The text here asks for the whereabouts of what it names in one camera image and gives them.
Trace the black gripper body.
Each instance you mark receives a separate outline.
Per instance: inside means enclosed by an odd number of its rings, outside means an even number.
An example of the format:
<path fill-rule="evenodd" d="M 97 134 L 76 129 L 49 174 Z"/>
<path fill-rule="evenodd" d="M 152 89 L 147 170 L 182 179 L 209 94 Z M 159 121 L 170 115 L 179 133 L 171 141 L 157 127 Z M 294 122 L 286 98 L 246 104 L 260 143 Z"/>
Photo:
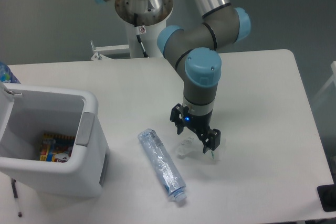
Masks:
<path fill-rule="evenodd" d="M 187 127 L 198 137 L 208 137 L 210 120 L 212 115 L 212 104 L 194 105 L 184 104 L 182 108 L 181 132 Z"/>

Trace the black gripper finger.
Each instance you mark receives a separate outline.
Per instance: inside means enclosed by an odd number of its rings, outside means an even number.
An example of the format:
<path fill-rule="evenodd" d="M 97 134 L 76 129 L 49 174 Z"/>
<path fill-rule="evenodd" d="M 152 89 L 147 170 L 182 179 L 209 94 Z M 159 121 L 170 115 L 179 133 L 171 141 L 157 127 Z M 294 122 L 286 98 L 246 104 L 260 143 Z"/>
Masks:
<path fill-rule="evenodd" d="M 201 141 L 203 143 L 203 153 L 208 150 L 214 151 L 220 145 L 221 132 L 218 129 L 208 129 L 202 136 Z"/>
<path fill-rule="evenodd" d="M 170 121 L 175 124 L 177 128 L 177 134 L 181 134 L 184 128 L 187 126 L 187 117 L 188 106 L 182 106 L 178 103 L 171 109 Z"/>

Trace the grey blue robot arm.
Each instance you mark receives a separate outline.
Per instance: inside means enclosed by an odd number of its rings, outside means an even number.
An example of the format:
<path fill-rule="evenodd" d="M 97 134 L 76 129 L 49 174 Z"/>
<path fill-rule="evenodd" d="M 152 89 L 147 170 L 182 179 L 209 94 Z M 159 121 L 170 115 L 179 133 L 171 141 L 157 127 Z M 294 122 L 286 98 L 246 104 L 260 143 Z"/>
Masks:
<path fill-rule="evenodd" d="M 233 7 L 230 0 L 195 0 L 203 21 L 184 30 L 166 23 L 173 0 L 114 1 L 125 24 L 130 56 L 163 57 L 183 80 L 183 102 L 170 115 L 177 132 L 188 128 L 203 143 L 204 151 L 217 149 L 221 133 L 209 125 L 221 77 L 217 49 L 249 35 L 251 22 L 246 11 Z"/>

